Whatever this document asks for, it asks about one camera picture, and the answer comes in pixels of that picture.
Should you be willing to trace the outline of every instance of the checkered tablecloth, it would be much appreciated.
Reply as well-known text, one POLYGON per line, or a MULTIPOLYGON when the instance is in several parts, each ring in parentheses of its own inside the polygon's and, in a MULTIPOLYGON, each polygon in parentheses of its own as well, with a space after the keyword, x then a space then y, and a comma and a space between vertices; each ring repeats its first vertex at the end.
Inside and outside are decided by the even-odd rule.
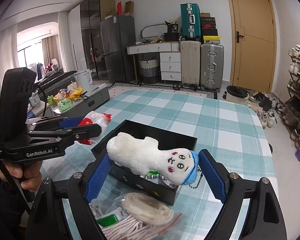
MULTIPOLYGON (((244 179, 259 181, 261 177, 268 177, 278 196, 268 142, 258 117, 246 106, 175 93, 130 90, 97 111, 113 115, 106 134, 128 119, 197 137, 196 152, 208 149, 217 162, 244 179)), ((64 157, 44 161, 43 173, 47 173, 44 175, 61 180, 83 171, 95 160, 90 151, 92 147, 75 143, 67 148, 64 157)), ((118 207, 115 198, 129 191, 129 187, 108 176, 93 202, 107 213, 118 207)), ((232 239, 239 238, 248 204, 249 200, 243 202, 232 239)), ((74 239, 80 239, 67 200, 64 206, 74 239)), ((221 207, 204 177, 197 189, 183 186, 172 207, 175 212, 183 213, 183 219, 159 239, 204 239, 221 207)))

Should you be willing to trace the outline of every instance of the kettle handle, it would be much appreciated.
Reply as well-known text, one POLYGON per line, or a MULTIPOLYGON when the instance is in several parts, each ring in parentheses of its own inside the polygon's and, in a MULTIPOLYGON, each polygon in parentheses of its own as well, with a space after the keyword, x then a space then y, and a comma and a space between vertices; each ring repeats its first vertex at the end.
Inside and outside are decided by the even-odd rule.
POLYGON ((87 69, 90 85, 92 84, 91 70, 87 69))

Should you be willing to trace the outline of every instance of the floor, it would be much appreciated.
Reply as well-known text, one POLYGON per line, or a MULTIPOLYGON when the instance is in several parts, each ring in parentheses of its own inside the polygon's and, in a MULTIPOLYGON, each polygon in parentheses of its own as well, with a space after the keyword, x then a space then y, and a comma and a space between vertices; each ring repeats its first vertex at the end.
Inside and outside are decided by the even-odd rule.
MULTIPOLYGON (((110 97, 130 90, 130 88, 111 89, 110 97)), ((222 86, 218 99, 224 100, 222 95, 226 86, 222 86)), ((300 162, 294 156, 295 146, 281 119, 274 127, 265 129, 268 142, 273 147, 273 161, 276 170, 279 202, 286 224, 288 240, 295 240, 300 235, 300 162)))

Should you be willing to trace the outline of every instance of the gray refrigerator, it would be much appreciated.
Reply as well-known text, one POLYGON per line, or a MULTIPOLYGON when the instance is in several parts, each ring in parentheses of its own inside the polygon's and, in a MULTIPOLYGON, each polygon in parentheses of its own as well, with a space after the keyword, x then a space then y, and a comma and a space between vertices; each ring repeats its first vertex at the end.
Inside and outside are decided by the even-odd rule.
POLYGON ((136 42, 134 18, 115 15, 102 21, 101 36, 109 82, 134 80, 133 59, 127 54, 127 46, 136 42))

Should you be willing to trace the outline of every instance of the human hand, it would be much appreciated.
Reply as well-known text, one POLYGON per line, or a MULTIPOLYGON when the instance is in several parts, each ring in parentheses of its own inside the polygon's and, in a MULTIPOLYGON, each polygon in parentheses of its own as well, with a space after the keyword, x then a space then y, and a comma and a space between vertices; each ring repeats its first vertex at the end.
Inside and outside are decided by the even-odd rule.
MULTIPOLYGON (((3 159, 2 162, 6 166, 11 176, 16 178, 22 178, 23 175, 25 176, 26 180, 20 184, 23 189, 28 189, 29 191, 38 191, 42 180, 42 175, 40 173, 42 161, 32 163, 32 165, 26 168, 24 171, 19 165, 13 164, 7 159, 3 159)), ((1 170, 0 179, 8 182, 1 170)))

